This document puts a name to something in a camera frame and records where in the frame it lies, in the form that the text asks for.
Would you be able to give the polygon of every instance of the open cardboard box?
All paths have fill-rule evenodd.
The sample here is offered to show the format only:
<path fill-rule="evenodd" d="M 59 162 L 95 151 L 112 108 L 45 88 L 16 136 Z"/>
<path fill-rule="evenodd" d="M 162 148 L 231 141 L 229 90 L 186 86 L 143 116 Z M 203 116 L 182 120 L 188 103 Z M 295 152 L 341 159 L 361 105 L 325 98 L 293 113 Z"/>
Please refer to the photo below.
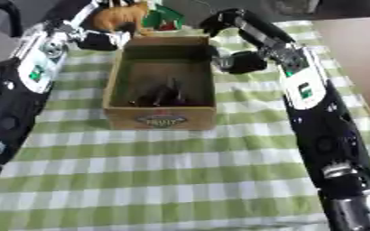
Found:
<path fill-rule="evenodd" d="M 103 108 L 113 129 L 207 130 L 216 102 L 207 37 L 142 37 L 131 40 L 106 86 Z M 136 107 L 129 104 L 168 78 L 196 106 Z"/>

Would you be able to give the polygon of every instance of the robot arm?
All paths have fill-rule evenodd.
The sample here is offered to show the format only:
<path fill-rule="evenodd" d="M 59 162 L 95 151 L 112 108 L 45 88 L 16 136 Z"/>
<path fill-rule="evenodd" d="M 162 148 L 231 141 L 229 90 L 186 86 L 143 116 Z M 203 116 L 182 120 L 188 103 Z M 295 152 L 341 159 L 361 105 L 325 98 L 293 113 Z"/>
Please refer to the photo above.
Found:
<path fill-rule="evenodd" d="M 225 57 L 231 70 L 237 59 L 273 60 L 280 71 L 283 100 L 308 174 L 333 231 L 370 230 L 370 157 L 341 96 L 327 78 L 318 56 L 288 34 L 251 12 L 230 9 L 200 25 L 210 36 L 228 27 L 258 48 Z M 254 70 L 255 63 L 249 67 Z"/>
<path fill-rule="evenodd" d="M 93 0 L 70 21 L 50 20 L 26 31 L 9 60 L 0 62 L 0 172 L 23 145 L 43 110 L 53 83 L 75 42 L 80 48 L 113 51 L 130 32 L 85 31 L 81 23 L 101 4 Z"/>

